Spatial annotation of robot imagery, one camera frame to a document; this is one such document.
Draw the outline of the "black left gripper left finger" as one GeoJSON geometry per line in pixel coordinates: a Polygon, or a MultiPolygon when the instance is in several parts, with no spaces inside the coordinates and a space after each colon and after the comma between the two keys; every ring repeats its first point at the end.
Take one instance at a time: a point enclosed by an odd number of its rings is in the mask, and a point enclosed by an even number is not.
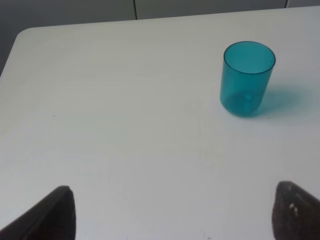
{"type": "Polygon", "coordinates": [[[59,186],[0,230],[2,240],[74,240],[76,206],[69,186],[59,186]]]}

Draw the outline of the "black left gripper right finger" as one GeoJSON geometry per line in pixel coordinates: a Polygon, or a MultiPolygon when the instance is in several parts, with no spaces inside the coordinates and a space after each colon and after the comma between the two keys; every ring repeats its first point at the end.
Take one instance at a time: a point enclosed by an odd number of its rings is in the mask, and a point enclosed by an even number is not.
{"type": "Polygon", "coordinates": [[[272,208],[276,240],[318,240],[320,200],[292,181],[280,181],[272,208]]]}

